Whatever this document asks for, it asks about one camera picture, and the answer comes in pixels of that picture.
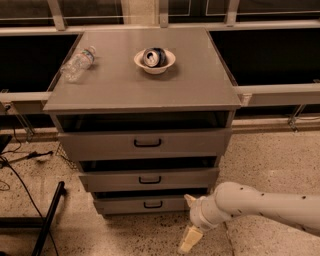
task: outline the plastic bottle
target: plastic bottle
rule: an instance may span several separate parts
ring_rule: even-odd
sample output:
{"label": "plastic bottle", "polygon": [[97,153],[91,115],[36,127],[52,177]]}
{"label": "plastic bottle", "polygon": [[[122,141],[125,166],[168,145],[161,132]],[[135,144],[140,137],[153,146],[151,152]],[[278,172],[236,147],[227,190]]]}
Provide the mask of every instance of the plastic bottle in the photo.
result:
{"label": "plastic bottle", "polygon": [[93,46],[81,50],[61,67],[61,73],[70,83],[77,82],[84,71],[94,62],[96,49]]}

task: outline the bowl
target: bowl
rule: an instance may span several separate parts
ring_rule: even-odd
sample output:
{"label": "bowl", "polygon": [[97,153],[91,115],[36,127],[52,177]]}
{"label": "bowl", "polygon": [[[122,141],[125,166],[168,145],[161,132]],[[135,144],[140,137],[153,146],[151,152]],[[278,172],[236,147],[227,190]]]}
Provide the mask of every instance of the bowl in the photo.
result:
{"label": "bowl", "polygon": [[155,68],[150,68],[148,66],[146,66],[143,62],[143,54],[144,51],[138,52],[136,54],[136,56],[134,57],[134,62],[136,63],[137,66],[141,67],[144,69],[144,71],[146,71],[149,74],[152,75],[158,75],[158,74],[162,74],[164,73],[168,67],[172,66],[174,64],[174,62],[176,61],[176,56],[174,56],[174,54],[168,50],[164,49],[164,52],[166,54],[166,65],[162,66],[162,67],[155,67]]}

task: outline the soda can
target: soda can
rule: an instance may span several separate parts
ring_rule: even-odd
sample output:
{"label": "soda can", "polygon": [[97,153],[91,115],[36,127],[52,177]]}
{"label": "soda can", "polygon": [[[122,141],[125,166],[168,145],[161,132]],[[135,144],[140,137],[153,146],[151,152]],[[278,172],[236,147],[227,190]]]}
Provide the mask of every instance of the soda can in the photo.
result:
{"label": "soda can", "polygon": [[161,48],[149,48],[143,53],[143,62],[150,68],[163,66],[166,54]]}

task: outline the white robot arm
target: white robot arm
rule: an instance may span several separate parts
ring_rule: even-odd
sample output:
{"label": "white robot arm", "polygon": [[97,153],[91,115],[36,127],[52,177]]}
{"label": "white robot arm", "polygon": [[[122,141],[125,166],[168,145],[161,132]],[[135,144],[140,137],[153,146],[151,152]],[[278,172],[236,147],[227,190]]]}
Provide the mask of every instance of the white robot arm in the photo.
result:
{"label": "white robot arm", "polygon": [[186,254],[203,233],[224,221],[258,215],[320,236],[320,196],[260,192],[234,182],[220,184],[214,193],[198,199],[185,195],[190,220],[179,246]]}

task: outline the speckled floor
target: speckled floor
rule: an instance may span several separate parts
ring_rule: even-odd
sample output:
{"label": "speckled floor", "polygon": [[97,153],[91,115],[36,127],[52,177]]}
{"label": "speckled floor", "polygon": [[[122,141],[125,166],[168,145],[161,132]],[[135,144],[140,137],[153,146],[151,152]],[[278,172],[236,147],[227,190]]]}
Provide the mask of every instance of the speckled floor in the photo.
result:
{"label": "speckled floor", "polygon": [[[293,133],[286,126],[238,125],[221,162],[218,183],[234,181],[265,192],[320,195],[320,124]],[[57,141],[35,137],[20,151],[56,151]],[[14,149],[11,143],[7,149]],[[25,154],[6,154],[15,159]],[[187,213],[112,216],[104,219],[93,207],[76,170],[57,155],[42,156],[13,164],[43,214],[50,205],[57,183],[66,183],[52,224],[60,255],[177,255]],[[23,187],[7,169],[0,180],[10,185],[0,192],[0,216],[37,216]],[[0,229],[0,251],[31,255],[38,230]],[[320,238],[264,219],[243,217],[206,233],[190,255],[319,255]],[[43,255],[56,255],[48,238]]]}

